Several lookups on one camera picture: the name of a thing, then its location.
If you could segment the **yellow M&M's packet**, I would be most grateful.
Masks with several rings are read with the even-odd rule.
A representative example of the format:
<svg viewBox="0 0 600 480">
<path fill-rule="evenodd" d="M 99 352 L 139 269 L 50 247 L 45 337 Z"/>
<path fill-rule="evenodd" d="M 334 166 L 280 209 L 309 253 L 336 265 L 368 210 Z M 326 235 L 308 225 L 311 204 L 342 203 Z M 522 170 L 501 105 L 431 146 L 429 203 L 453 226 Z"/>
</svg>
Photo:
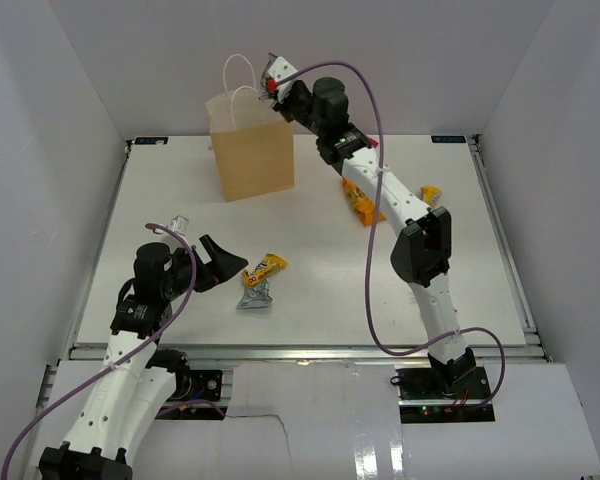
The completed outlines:
<svg viewBox="0 0 600 480">
<path fill-rule="evenodd" d="M 282 257 L 273 253 L 267 253 L 252 271 L 242 271 L 243 285 L 249 289 L 253 289 L 272 275 L 284 270 L 287 265 L 288 262 Z"/>
</svg>

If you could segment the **brown chocolate bar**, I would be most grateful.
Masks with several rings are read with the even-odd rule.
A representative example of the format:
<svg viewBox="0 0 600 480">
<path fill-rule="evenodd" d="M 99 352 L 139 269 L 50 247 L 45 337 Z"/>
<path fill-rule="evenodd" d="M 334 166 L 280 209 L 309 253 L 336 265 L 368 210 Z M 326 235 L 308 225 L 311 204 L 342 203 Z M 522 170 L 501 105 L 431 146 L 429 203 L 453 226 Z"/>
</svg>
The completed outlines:
<svg viewBox="0 0 600 480">
<path fill-rule="evenodd" d="M 259 90 L 259 99 L 261 101 L 273 100 L 275 101 L 277 98 L 277 84 L 274 78 L 274 74 L 270 72 L 273 68 L 278 56 L 269 52 L 267 63 L 264 67 L 264 70 L 260 79 L 260 90 Z"/>
</svg>

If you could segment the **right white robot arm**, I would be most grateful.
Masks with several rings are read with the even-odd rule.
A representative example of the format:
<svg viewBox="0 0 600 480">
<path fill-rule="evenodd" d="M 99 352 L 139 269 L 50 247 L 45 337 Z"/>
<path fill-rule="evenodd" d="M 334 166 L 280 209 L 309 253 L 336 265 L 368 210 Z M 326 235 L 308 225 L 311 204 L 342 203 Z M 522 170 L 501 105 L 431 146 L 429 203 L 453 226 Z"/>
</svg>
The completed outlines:
<svg viewBox="0 0 600 480">
<path fill-rule="evenodd" d="M 320 157 L 379 208 L 396 235 L 391 266 L 416 298 L 428 338 L 433 390 L 452 399 L 464 391 L 476 367 L 460 332 L 449 292 L 452 220 L 443 207 L 416 197 L 380 161 L 380 148 L 349 119 L 344 84 L 332 77 L 312 87 L 301 80 L 263 81 L 273 108 L 313 133 Z"/>
</svg>

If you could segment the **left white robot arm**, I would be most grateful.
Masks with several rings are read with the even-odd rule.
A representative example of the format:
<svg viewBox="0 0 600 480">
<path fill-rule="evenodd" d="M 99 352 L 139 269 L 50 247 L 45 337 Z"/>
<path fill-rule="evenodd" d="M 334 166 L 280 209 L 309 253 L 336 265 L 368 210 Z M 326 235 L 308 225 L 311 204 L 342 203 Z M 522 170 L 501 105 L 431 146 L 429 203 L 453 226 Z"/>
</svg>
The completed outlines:
<svg viewBox="0 0 600 480">
<path fill-rule="evenodd" d="M 138 448 L 163 405 L 197 402 L 185 353 L 159 346 L 163 332 L 193 293 L 232 279 L 248 262 L 204 235 L 203 261 L 179 234 L 164 228 L 164 242 L 140 246 L 134 275 L 118 294 L 101 370 L 61 444 L 47 447 L 38 469 L 44 479 L 130 479 Z"/>
</svg>

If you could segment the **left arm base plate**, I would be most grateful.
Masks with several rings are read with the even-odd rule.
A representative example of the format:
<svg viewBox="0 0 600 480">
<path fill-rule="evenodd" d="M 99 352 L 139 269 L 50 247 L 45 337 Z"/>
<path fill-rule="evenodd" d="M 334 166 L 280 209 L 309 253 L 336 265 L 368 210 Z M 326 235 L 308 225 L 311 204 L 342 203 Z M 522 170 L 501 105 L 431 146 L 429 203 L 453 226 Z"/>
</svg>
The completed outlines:
<svg viewBox="0 0 600 480">
<path fill-rule="evenodd" d="M 169 402 L 191 399 L 219 401 L 221 399 L 223 372 L 221 370 L 186 370 L 176 374 L 176 390 Z"/>
</svg>

